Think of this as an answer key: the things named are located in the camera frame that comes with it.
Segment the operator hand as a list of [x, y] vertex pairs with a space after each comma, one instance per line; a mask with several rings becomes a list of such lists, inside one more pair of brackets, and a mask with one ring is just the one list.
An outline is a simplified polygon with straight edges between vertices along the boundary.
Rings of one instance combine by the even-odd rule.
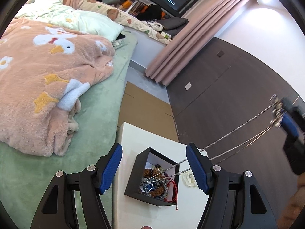
[[297, 219], [305, 204], [305, 176], [302, 173], [297, 180], [297, 192], [290, 198], [287, 206], [278, 219], [278, 228], [290, 228]]

